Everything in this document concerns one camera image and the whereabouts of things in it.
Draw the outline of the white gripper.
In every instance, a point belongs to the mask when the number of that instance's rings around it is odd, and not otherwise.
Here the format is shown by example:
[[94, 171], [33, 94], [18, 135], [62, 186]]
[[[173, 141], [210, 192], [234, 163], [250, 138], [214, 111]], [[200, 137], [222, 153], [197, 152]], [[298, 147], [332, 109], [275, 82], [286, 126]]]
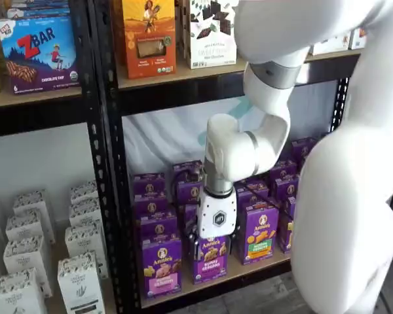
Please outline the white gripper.
[[187, 236], [189, 255], [199, 261], [200, 237], [229, 236], [229, 254], [236, 247], [240, 225], [236, 224], [236, 193], [217, 197], [203, 192], [197, 211], [197, 228], [191, 228]]

